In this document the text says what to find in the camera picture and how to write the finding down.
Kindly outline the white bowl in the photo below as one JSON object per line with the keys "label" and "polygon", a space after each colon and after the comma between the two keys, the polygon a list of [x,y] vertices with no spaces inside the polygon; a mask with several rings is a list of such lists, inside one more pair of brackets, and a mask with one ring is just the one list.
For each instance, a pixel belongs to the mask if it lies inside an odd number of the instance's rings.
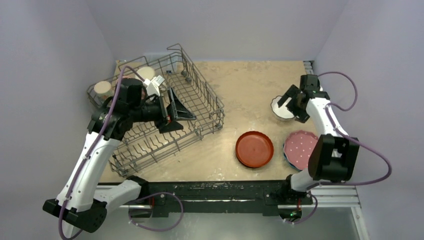
{"label": "white bowl", "polygon": [[291,98],[289,97],[281,107],[278,105],[278,101],[282,98],[281,95],[276,96],[270,104],[271,110],[275,117],[280,121],[289,121],[293,120],[295,116],[288,110],[287,104],[290,102]]}

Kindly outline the pink patterned mug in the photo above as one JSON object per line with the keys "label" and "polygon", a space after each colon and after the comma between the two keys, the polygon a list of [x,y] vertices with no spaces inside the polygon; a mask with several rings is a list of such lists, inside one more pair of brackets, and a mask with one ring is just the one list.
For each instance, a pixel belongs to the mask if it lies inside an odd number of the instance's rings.
{"label": "pink patterned mug", "polygon": [[143,82],[137,78],[123,78],[119,84],[118,99],[121,101],[140,101],[146,96]]}

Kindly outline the white floral mug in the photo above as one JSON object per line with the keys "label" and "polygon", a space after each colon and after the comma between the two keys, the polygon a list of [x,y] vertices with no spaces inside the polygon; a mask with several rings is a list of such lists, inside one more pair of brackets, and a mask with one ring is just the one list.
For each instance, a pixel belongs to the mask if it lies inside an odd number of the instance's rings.
{"label": "white floral mug", "polygon": [[152,80],[155,76],[156,71],[153,67],[143,66],[136,71],[134,78],[143,81],[146,79]]}

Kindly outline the red-orange plate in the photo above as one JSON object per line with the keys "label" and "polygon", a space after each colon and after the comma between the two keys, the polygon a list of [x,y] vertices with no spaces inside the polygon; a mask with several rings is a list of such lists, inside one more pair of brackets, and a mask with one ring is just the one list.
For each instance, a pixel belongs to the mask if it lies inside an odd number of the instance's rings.
{"label": "red-orange plate", "polygon": [[273,158],[274,145],[266,134],[259,131],[248,131],[237,139],[235,156],[241,164],[248,168],[261,168]]}

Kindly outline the beige mug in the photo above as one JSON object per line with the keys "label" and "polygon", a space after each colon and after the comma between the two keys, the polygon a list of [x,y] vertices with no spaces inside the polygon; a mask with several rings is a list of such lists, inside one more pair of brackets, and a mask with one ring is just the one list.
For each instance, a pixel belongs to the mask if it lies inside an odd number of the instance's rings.
{"label": "beige mug", "polygon": [[93,90],[101,103],[103,103],[109,97],[114,96],[114,90],[113,90],[112,84],[105,80],[97,82],[94,85]]}

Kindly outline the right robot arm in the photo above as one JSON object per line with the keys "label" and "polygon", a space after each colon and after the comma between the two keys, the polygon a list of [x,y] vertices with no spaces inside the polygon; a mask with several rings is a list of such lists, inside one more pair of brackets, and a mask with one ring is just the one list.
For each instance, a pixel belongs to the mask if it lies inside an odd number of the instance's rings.
{"label": "right robot arm", "polygon": [[348,139],[330,103],[328,93],[321,89],[319,78],[314,74],[302,75],[299,86],[290,86],[277,103],[300,123],[312,120],[319,134],[307,168],[290,175],[287,178],[290,184],[280,191],[282,200],[288,204],[317,184],[341,184],[353,175],[360,146],[357,138]]}

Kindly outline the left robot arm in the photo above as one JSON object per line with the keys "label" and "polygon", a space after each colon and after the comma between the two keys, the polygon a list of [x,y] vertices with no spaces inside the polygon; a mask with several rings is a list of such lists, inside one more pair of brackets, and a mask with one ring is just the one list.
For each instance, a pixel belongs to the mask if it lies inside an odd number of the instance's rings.
{"label": "left robot arm", "polygon": [[103,171],[127,131],[135,123],[152,122],[158,131],[182,130],[182,121],[196,119],[176,96],[167,90],[169,104],[160,94],[148,94],[141,80],[120,79],[115,94],[91,116],[80,157],[62,191],[43,204],[43,210],[58,218],[59,235],[72,240],[81,232],[93,233],[107,215],[121,205],[134,201],[146,203],[149,191],[139,180],[127,179],[96,195]]}

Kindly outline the pink polka dot plate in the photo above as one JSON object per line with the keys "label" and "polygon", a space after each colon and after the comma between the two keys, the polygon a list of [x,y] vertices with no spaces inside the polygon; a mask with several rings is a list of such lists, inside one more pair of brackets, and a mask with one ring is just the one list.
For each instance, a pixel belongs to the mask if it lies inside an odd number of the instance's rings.
{"label": "pink polka dot plate", "polygon": [[305,130],[294,131],[283,143],[283,155],[295,169],[302,171],[308,167],[309,158],[319,137]]}

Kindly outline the clear plastic container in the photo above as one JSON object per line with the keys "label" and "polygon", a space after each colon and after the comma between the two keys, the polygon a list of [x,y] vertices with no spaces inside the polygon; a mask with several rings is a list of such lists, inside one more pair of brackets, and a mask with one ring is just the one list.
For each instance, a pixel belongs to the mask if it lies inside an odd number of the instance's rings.
{"label": "clear plastic container", "polygon": [[145,58],[147,65],[152,67],[157,75],[171,75],[177,72],[181,55],[178,52],[149,52],[145,54]]}

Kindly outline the blue plate under pink plate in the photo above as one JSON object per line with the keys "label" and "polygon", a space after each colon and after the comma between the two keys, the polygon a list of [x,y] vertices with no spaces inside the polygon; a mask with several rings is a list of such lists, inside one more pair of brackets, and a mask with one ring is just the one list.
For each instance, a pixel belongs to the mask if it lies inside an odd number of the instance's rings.
{"label": "blue plate under pink plate", "polygon": [[303,144],[284,143],[283,156],[286,162],[295,170],[302,171],[308,168],[312,148]]}

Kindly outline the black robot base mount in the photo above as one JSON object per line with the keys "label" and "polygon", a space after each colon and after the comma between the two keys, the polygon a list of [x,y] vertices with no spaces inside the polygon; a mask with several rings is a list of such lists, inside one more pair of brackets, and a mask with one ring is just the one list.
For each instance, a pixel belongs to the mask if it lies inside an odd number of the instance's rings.
{"label": "black robot base mount", "polygon": [[131,205],[152,207],[153,217],[170,213],[262,214],[299,217],[296,208],[311,205],[304,192],[290,189],[287,180],[164,181],[139,180],[141,192]]}

